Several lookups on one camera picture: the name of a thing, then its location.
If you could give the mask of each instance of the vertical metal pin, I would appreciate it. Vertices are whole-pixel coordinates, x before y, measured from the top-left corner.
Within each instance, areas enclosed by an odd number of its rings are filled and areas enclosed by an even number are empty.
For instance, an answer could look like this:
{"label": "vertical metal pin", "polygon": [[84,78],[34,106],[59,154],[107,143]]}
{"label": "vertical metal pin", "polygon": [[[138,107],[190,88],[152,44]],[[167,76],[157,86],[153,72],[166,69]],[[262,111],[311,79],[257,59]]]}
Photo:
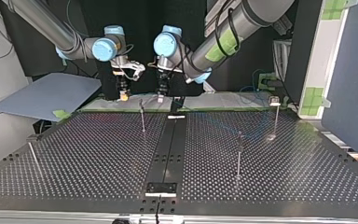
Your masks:
{"label": "vertical metal pin", "polygon": [[237,180],[241,179],[241,154],[244,150],[243,142],[242,142],[242,132],[238,132],[238,160],[237,160]]}
{"label": "vertical metal pin", "polygon": [[274,132],[267,136],[267,140],[272,141],[277,137],[279,108],[280,108],[280,105],[281,105],[279,97],[278,96],[270,96],[269,97],[269,105],[277,107],[277,113],[275,115],[275,123],[274,123]]}
{"label": "vertical metal pin", "polygon": [[39,170],[39,173],[40,173],[40,177],[42,177],[43,176],[42,169],[40,169],[39,161],[37,160],[36,154],[34,153],[34,146],[32,145],[31,142],[28,143],[28,146],[31,149],[32,155],[34,157],[34,163],[36,163],[37,169]]}
{"label": "vertical metal pin", "polygon": [[275,125],[274,125],[274,135],[275,136],[277,133],[278,117],[279,117],[279,106],[277,106],[277,115],[275,116]]}
{"label": "vertical metal pin", "polygon": [[142,132],[146,132],[145,128],[145,117],[144,117],[144,106],[142,105],[143,100],[139,100],[139,107],[141,107],[141,118],[142,118]]}

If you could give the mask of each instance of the ceiling-mounted robot arm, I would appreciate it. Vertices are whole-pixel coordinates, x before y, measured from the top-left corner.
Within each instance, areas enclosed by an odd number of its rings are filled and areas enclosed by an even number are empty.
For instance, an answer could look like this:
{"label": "ceiling-mounted robot arm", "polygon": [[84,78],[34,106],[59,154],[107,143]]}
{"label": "ceiling-mounted robot arm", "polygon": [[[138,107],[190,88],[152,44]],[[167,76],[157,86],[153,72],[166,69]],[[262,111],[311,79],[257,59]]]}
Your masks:
{"label": "ceiling-mounted robot arm", "polygon": [[165,25],[154,42],[158,55],[158,83],[162,83],[159,90],[163,90],[158,94],[161,96],[168,92],[165,91],[167,82],[161,80],[167,80],[167,74],[171,71],[183,70],[187,83],[196,81],[200,84],[205,81],[214,65],[235,54],[240,42],[260,27],[270,26],[277,21],[294,1],[242,0],[235,9],[228,10],[229,16],[195,52],[181,41],[180,28]]}
{"label": "ceiling-mounted robot arm", "polygon": [[[137,62],[129,62],[124,30],[121,26],[111,25],[104,28],[104,37],[83,39],[69,25],[60,21],[41,0],[3,0],[16,13],[22,16],[38,32],[44,35],[56,46],[59,56],[65,60],[96,59],[101,62],[111,62],[114,74],[119,82],[120,92],[127,94],[130,80],[138,80],[145,67]],[[127,76],[124,69],[133,70],[132,77]]]}

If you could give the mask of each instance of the dark background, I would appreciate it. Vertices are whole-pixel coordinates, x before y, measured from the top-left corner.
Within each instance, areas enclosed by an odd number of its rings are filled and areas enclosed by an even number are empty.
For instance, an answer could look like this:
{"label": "dark background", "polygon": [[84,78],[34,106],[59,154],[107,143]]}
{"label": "dark background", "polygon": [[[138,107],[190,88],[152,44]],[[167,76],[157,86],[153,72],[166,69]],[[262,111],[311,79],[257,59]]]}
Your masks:
{"label": "dark background", "polygon": [[[183,39],[195,50],[205,39],[204,18],[207,10],[213,6],[214,1],[72,0],[69,16],[75,28],[89,36],[103,36],[103,28],[106,25],[118,24],[123,26],[127,44],[134,44],[135,46],[129,53],[130,59],[147,64],[154,60],[153,41],[164,24],[181,27],[183,29]],[[67,0],[48,0],[46,2],[57,17],[67,21]],[[298,6],[305,5],[305,2],[309,1],[296,0],[286,13],[292,23],[298,20]],[[98,71],[98,78],[103,84],[102,91],[106,98],[118,98],[116,79],[111,75],[109,63],[100,63],[93,60],[84,63],[81,60],[76,60],[75,63],[81,68],[80,71],[77,71],[76,67],[71,63],[68,63],[68,67],[64,67],[62,60],[55,52],[54,46],[45,37],[20,16],[8,11],[7,6],[2,2],[0,2],[0,8],[27,77],[37,78],[49,72],[64,69],[66,73],[81,76],[93,75]],[[297,27],[308,29],[304,25],[304,20],[306,20],[305,17],[302,18],[302,22],[295,23],[295,36]],[[241,51],[237,55],[213,71],[208,82],[218,91],[238,91],[244,86],[251,85],[254,70],[263,69],[266,72],[274,70],[272,41],[291,37],[291,35],[279,36],[271,27],[258,30],[250,38],[242,42]],[[313,38],[308,41],[309,46],[311,46]],[[300,49],[305,48],[302,45],[297,47]],[[299,53],[304,54],[305,59],[309,54],[306,50]],[[306,71],[308,63],[304,63],[301,66]],[[301,76],[305,77],[305,73],[301,72],[301,74],[296,74],[294,77]],[[173,77],[171,84],[171,95],[199,95],[202,93],[201,85],[195,83],[186,85],[183,76],[180,74]],[[131,92],[134,94],[153,92],[156,87],[155,69],[146,68],[141,79],[138,82],[131,83]]]}

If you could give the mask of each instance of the black perforated metal plate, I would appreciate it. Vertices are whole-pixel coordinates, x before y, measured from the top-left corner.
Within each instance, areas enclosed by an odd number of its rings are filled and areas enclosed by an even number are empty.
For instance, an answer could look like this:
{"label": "black perforated metal plate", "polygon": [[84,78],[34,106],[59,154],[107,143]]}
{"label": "black perforated metal plate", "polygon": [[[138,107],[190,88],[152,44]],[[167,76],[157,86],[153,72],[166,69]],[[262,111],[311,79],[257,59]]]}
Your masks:
{"label": "black perforated metal plate", "polygon": [[[358,162],[287,113],[191,113],[176,214],[358,217]],[[237,178],[239,131],[241,178]],[[172,150],[172,154],[181,154]]]}
{"label": "black perforated metal plate", "polygon": [[[145,134],[140,114],[76,115],[33,143],[37,160],[0,162],[0,210],[358,218],[358,162],[291,113],[274,132],[275,115],[146,114]],[[145,197],[150,181],[177,196]]]}
{"label": "black perforated metal plate", "polygon": [[[128,203],[138,212],[165,117],[145,114],[143,133],[137,113],[75,116],[32,144],[37,160],[25,147],[0,162],[0,209],[22,209],[23,204],[30,210],[78,211],[81,205],[93,210],[92,204],[101,203],[112,211]],[[71,202],[72,207],[62,206]],[[118,211],[123,209],[131,210],[122,206]]]}

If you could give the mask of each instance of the metal rod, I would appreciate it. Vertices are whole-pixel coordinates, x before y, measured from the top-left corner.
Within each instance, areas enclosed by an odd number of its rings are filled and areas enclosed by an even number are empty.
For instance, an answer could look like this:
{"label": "metal rod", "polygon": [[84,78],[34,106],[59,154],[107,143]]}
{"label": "metal rod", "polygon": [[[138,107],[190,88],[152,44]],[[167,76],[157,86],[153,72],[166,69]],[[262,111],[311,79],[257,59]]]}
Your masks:
{"label": "metal rod", "polygon": [[238,152],[237,179],[241,179],[241,152]]}
{"label": "metal rod", "polygon": [[57,48],[70,50],[74,46],[73,31],[60,21],[40,0],[11,1],[14,11],[30,23],[38,32],[51,41]]}
{"label": "metal rod", "polygon": [[279,117],[279,106],[277,106],[277,114],[275,116],[275,125],[274,125],[274,135],[275,136],[276,136],[276,132],[277,132],[278,117]]}
{"label": "metal rod", "polygon": [[139,100],[139,106],[141,107],[141,118],[142,118],[142,132],[146,132],[145,128],[145,118],[144,118],[144,106],[142,105],[143,100]]}
{"label": "metal rod", "polygon": [[37,160],[36,154],[34,153],[34,146],[30,142],[28,143],[28,146],[31,149],[32,155],[34,157],[34,162],[36,163],[37,169],[39,170],[40,176],[42,177],[42,169],[40,169],[39,161]]}

